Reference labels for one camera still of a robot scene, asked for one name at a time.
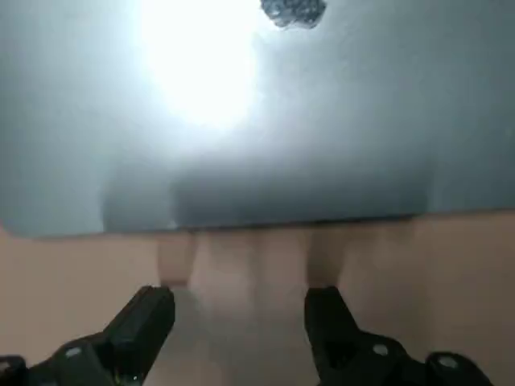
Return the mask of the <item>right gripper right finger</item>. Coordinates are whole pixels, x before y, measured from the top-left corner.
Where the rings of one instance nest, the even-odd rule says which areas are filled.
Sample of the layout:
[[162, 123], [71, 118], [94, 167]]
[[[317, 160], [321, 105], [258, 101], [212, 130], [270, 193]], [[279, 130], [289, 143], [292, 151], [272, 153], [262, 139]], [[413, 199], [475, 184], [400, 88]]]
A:
[[335, 286], [310, 288], [304, 327], [321, 385], [490, 385], [469, 358], [431, 352], [420, 362], [395, 339], [363, 331]]

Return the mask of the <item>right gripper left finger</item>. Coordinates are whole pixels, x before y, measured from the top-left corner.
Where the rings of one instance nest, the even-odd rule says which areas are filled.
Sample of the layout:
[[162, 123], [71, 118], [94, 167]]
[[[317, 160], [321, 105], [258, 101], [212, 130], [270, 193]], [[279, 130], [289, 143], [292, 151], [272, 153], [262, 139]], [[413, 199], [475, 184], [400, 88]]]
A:
[[175, 297], [143, 286], [96, 334], [69, 341], [33, 366], [1, 357], [2, 385], [142, 385], [175, 323]]

